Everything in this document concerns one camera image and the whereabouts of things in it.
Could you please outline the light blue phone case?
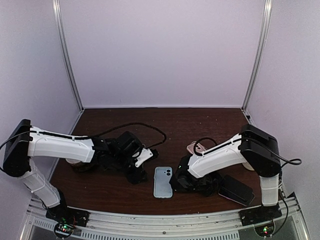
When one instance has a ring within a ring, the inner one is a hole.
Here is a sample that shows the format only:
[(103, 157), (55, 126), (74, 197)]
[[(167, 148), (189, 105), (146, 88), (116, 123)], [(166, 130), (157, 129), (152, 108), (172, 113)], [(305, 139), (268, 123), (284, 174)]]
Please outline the light blue phone case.
[(170, 199), (173, 190), (170, 184), (172, 168), (169, 166), (158, 166), (154, 170), (153, 196), (157, 199)]

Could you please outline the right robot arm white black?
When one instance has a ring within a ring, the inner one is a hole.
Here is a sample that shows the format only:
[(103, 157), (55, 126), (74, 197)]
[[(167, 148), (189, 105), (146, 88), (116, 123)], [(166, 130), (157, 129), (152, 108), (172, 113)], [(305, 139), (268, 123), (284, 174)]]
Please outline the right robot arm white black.
[(256, 210), (259, 220), (268, 220), (278, 203), (281, 172), (277, 139), (261, 129), (247, 124), (229, 140), (202, 152), (195, 151), (181, 158), (169, 183), (176, 192), (215, 193), (222, 183), (219, 170), (248, 163), (258, 174), (261, 202)]

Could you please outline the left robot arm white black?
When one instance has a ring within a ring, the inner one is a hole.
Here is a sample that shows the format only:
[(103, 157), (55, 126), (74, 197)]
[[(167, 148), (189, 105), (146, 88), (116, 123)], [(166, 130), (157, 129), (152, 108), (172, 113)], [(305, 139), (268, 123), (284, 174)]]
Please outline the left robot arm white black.
[(8, 176), (22, 180), (61, 222), (69, 221), (72, 211), (66, 207), (63, 194), (48, 182), (32, 158), (65, 159), (71, 165), (98, 165), (105, 169), (116, 169), (123, 171), (130, 183), (138, 184), (146, 179), (143, 164), (156, 156), (156, 152), (145, 147), (129, 131), (117, 138), (74, 136), (31, 126), (28, 119), (23, 119), (1, 146), (5, 148), (1, 170)]

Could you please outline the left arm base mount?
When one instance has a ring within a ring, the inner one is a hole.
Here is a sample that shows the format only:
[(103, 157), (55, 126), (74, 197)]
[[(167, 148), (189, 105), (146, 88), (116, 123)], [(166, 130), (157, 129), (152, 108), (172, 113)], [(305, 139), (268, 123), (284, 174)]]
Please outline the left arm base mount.
[(86, 227), (90, 213), (86, 210), (70, 208), (67, 206), (66, 198), (62, 191), (58, 189), (60, 196), (59, 205), (47, 207), (44, 203), (42, 206), (46, 210), (46, 217), (55, 220), (57, 224), (53, 228), (53, 233), (59, 240), (65, 240), (70, 237), (76, 227)]

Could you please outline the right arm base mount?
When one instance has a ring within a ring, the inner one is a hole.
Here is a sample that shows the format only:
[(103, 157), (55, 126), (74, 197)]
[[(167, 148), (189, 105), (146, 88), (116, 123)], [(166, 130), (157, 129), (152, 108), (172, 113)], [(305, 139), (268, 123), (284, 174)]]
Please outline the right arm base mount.
[(274, 220), (282, 216), (279, 203), (274, 206), (258, 206), (239, 212), (242, 226), (254, 226), (255, 233), (260, 237), (271, 237), (275, 230)]

